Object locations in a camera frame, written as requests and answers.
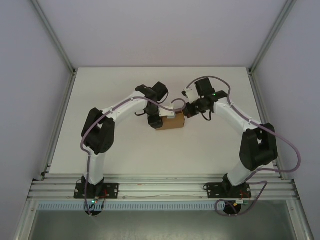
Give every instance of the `metal frame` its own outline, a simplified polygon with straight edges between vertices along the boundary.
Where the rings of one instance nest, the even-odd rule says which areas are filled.
[[[39,204],[42,201],[54,201],[74,203],[75,201],[83,201],[73,199],[75,190],[75,182],[81,178],[81,175],[51,175],[49,174],[50,165],[53,159],[53,155],[58,143],[60,131],[64,116],[67,111],[68,103],[72,93],[72,89],[76,79],[76,70],[74,69],[70,59],[68,58],[63,46],[61,45],[58,37],[52,29],[47,17],[45,16],[41,6],[37,0],[30,0],[34,6],[35,11],[40,17],[44,27],[46,28],[52,42],[54,43],[57,51],[60,53],[65,65],[71,72],[71,77],[68,80],[68,85],[63,96],[62,104],[58,112],[58,117],[54,125],[52,137],[50,139],[50,147],[45,157],[45,163],[43,165],[43,178],[42,181],[33,181],[28,199],[26,201],[22,217],[20,219],[18,229],[16,231],[15,240],[29,239],[33,224],[36,219],[36,212]],[[263,123],[268,121],[268,114],[262,99],[262,95],[254,77],[254,72],[265,56],[266,52],[272,45],[276,35],[280,31],[280,28],[284,24],[291,9],[295,5],[297,0],[287,0],[281,13],[279,14],[274,26],[272,27],[269,35],[263,43],[259,54],[255,58],[252,66],[248,69],[248,76],[250,79],[251,87],[253,90],[256,105],[260,114],[261,121]],[[275,167],[282,169],[282,160],[278,158],[275,163]],[[217,182],[222,179],[222,175],[211,176],[193,176],[193,177],[165,177],[154,178],[151,176],[145,177],[130,177],[130,176],[118,176],[108,175],[105,176],[106,182],[120,183],[119,199],[112,200],[114,202],[136,202],[136,201],[188,201],[205,203],[208,201],[207,193],[203,190],[202,186],[208,182]],[[255,176],[252,178],[252,182],[261,180],[267,180],[265,191],[263,192],[260,200],[282,200],[286,201],[289,210],[289,215],[292,222],[292,228],[295,232],[297,239],[299,240],[311,240],[314,239],[306,219],[301,201],[299,200],[299,194],[296,189],[295,183],[292,180],[287,180],[287,176],[282,174],[273,174],[270,176]],[[252,185],[252,197],[256,197],[260,191],[260,186]]]
[[[46,174],[46,172],[48,171],[47,168],[48,166],[51,165],[52,160],[54,158],[54,154],[55,154],[55,150],[58,144],[58,139],[60,136],[60,132],[62,129],[62,124],[64,122],[65,119],[65,115],[67,112],[67,108],[68,108],[68,104],[69,104],[69,100],[70,100],[70,96],[75,84],[75,80],[77,77],[77,72],[75,71],[73,74],[70,75],[69,79],[68,79],[68,84],[66,86],[63,98],[62,98],[62,103],[60,105],[56,120],[54,122],[54,127],[53,127],[53,131],[51,134],[51,138],[50,138],[50,142],[49,142],[49,148],[48,151],[46,152],[45,155],[45,159],[43,161],[43,165],[41,167],[41,172],[43,173],[42,176],[40,177],[40,179],[44,179],[44,175]]]
[[[285,5],[283,6],[279,16],[277,17],[275,23],[273,24],[273,27],[271,28],[268,36],[266,37],[258,55],[253,61],[252,66],[250,67],[250,73],[254,73],[255,70],[258,68],[259,64],[261,63],[262,59],[266,55],[267,51],[271,47],[272,43],[274,42],[277,34],[279,33],[281,27],[285,23],[289,13],[293,9],[295,3],[297,0],[287,0]]]
[[[69,69],[71,74],[74,74],[75,72],[75,68],[73,67],[66,51],[64,50],[61,42],[59,41],[57,35],[55,34],[55,31],[53,30],[53,28],[51,27],[51,24],[49,23],[44,11],[42,10],[40,4],[38,3],[38,0],[30,0],[35,12],[37,13],[37,15],[39,16],[43,26],[45,27],[45,29],[47,30],[55,48],[57,49],[58,53],[61,55],[64,64],[66,65],[66,67]]]

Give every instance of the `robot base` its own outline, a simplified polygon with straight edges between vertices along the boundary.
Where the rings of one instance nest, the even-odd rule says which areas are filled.
[[[208,182],[203,186],[208,199],[243,199],[251,198],[251,190],[248,183],[244,182],[238,186],[232,186],[227,174],[222,182]]]
[[[85,185],[86,179],[84,176],[81,178],[80,183],[75,184],[75,190],[73,198],[84,199],[85,198]],[[118,183],[104,183],[104,179],[97,185],[88,183],[87,185],[87,199],[94,199],[96,197],[100,199],[117,199],[119,192]]]

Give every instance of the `cable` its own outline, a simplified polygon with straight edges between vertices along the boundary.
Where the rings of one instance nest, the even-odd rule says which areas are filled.
[[[134,198],[134,199],[148,199],[148,198],[156,198],[156,197],[193,197],[195,194],[192,195],[171,195],[171,194],[160,194],[160,195],[152,195],[152,196],[128,196],[128,195],[123,195],[123,197],[128,197],[128,198]]]
[[[144,113],[141,113],[141,114],[137,114],[136,112],[134,113],[134,115],[136,115],[137,117],[140,117],[140,116],[143,116],[143,115],[145,115],[146,113],[144,112]]]
[[[184,99],[182,98],[177,98],[177,99],[174,99],[171,103],[174,103],[175,101],[182,101],[183,102],[183,106],[181,108],[177,108],[177,109],[170,109],[170,108],[167,108],[167,107],[164,107],[164,106],[161,106],[159,103],[151,100],[151,99],[148,99],[146,97],[142,97],[142,96],[134,96],[134,97],[131,97],[131,98],[128,98],[126,100],[124,100],[123,102],[119,103],[118,105],[116,105],[115,107],[112,108],[112,110],[109,110],[108,112],[106,112],[105,114],[103,114],[101,117],[99,117],[92,125],[91,127],[89,127],[89,129],[85,132],[85,134],[83,135],[82,137],[82,140],[81,140],[81,143],[80,143],[80,148],[82,151],[86,152],[88,154],[88,158],[87,158],[87,162],[86,162],[86,179],[85,179],[85,185],[84,185],[84,203],[85,203],[85,207],[88,211],[88,214],[91,216],[91,212],[90,212],[90,209],[89,209],[89,205],[88,205],[88,199],[87,199],[87,190],[88,190],[88,179],[89,179],[89,172],[90,172],[90,161],[91,161],[91,153],[84,148],[84,142],[87,138],[87,136],[89,135],[89,133],[92,131],[92,129],[104,118],[106,117],[108,114],[110,114],[111,112],[117,110],[118,108],[120,108],[121,106],[123,106],[124,104],[128,103],[128,102],[131,102],[133,100],[136,100],[136,99],[141,99],[141,100],[145,100],[145,101],[148,101],[156,106],[158,106],[159,108],[162,108],[164,110],[167,110],[167,111],[170,111],[170,112],[180,112],[182,111],[187,103]]]
[[[104,196],[99,197],[99,199],[106,199],[107,195],[107,190],[104,190]]]
[[[202,115],[202,117],[203,117],[206,121],[211,121],[211,120],[212,120],[212,117],[211,117],[211,111],[210,111],[210,113],[209,113],[209,119],[208,119],[208,118],[206,118],[206,116],[204,115],[204,113],[203,113],[203,112],[201,113],[201,115]]]
[[[168,97],[169,97],[169,92],[166,93],[165,99],[161,102],[158,102],[158,104],[163,104],[167,100]]]
[[[242,190],[240,190],[240,195],[241,195],[241,200],[244,198],[244,195],[246,195],[247,197],[248,197],[248,199],[249,199],[249,203],[250,203],[250,196],[249,196],[249,194],[248,193],[246,193],[246,192],[243,192]]]
[[[231,86],[230,86],[229,83],[227,83],[225,80],[223,80],[223,79],[221,79],[221,78],[219,78],[219,77],[216,77],[216,76],[202,76],[202,77],[198,77],[197,79],[193,80],[191,83],[189,83],[189,85],[188,85],[186,88],[188,89],[193,83],[195,83],[195,82],[197,82],[197,81],[199,81],[199,80],[201,80],[201,79],[206,79],[206,78],[217,79],[217,80],[219,80],[220,82],[224,83],[224,84],[228,87],[227,101],[228,101],[230,107],[231,107],[242,119],[244,119],[244,120],[247,121],[248,123],[251,123],[251,124],[253,124],[254,126],[256,126],[256,127],[260,128],[260,129],[266,131],[267,133],[269,133],[269,134],[271,134],[271,135],[273,135],[273,136],[281,139],[281,140],[284,141],[286,144],[288,144],[288,145],[295,151],[295,153],[296,153],[296,156],[297,156],[297,164],[296,164],[296,166],[295,166],[294,168],[292,168],[292,169],[290,169],[290,170],[279,170],[279,169],[273,169],[273,168],[259,168],[259,169],[256,169],[251,175],[249,175],[249,176],[245,179],[245,181],[248,181],[248,180],[251,179],[257,172],[261,172],[261,171],[271,171],[271,172],[276,172],[276,173],[293,173],[293,172],[297,171],[297,170],[299,169],[300,165],[301,165],[301,154],[300,154],[298,148],[297,148],[293,143],[291,143],[289,140],[287,140],[286,138],[284,138],[283,136],[281,136],[280,134],[278,134],[278,133],[276,133],[276,132],[273,132],[273,131],[267,129],[266,127],[261,126],[260,124],[254,122],[254,121],[252,121],[251,119],[249,119],[249,118],[247,118],[246,116],[244,116],[244,115],[233,105],[233,103],[231,102],[231,100],[230,100]],[[241,216],[241,215],[246,214],[247,212],[249,212],[249,211],[256,205],[258,199],[260,198],[261,194],[262,194],[263,191],[265,190],[268,182],[267,182],[267,181],[261,181],[261,182],[256,182],[256,183],[250,183],[250,184],[252,184],[252,185],[263,184],[263,183],[264,183],[264,186],[262,187],[259,195],[258,195],[258,196],[256,197],[256,199],[252,202],[252,204],[250,205],[250,207],[249,207],[246,211],[244,211],[244,212],[242,212],[242,213],[235,214],[235,215],[230,215],[230,216],[233,216],[233,217],[235,217],[235,216]],[[219,200],[215,203],[215,206],[216,206],[215,209],[217,209],[217,204],[218,204],[219,202],[225,202],[225,203],[227,203],[228,205],[230,205],[230,206],[232,207],[232,209],[234,210],[235,213],[237,212],[236,209],[234,208],[234,206],[233,206],[230,202],[228,202],[228,201],[226,201],[226,200],[223,200],[223,199],[219,199]],[[221,215],[221,216],[224,216],[224,217],[227,216],[227,215],[221,214],[221,213],[218,212],[217,210],[216,210],[216,212],[217,212],[219,215]]]

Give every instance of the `black cable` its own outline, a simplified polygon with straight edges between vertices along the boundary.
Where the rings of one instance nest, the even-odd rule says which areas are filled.
[[[143,116],[143,115],[145,115],[146,113],[144,112],[144,113],[141,113],[141,114],[137,114],[136,112],[134,113],[134,115],[136,115],[136,116],[138,116],[138,117],[140,117],[140,116]]]
[[[167,92],[165,99],[162,102],[158,102],[158,104],[163,104],[167,100],[168,96],[169,96],[169,92]]]
[[[103,202],[102,202],[102,206],[101,206],[101,209],[102,209],[102,210],[105,209],[105,201],[106,201],[106,197],[103,199]]]
[[[212,120],[211,111],[210,111],[210,113],[209,113],[209,119],[206,118],[206,116],[204,115],[204,113],[201,113],[201,115],[202,115],[202,117],[203,117],[205,120],[207,120],[207,121],[211,121],[211,120]]]

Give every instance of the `red wire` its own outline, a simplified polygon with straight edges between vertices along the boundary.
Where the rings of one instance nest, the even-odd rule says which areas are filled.
[[[101,196],[100,199],[105,199],[105,198],[107,197],[107,194],[108,194],[108,193],[107,193],[107,190],[106,190],[106,189],[104,190],[104,194],[105,194],[105,196]]]
[[[241,200],[244,198],[244,195],[246,195],[249,198],[249,202],[250,202],[250,196],[248,193],[243,192],[242,190],[240,190],[240,195],[241,195]]]

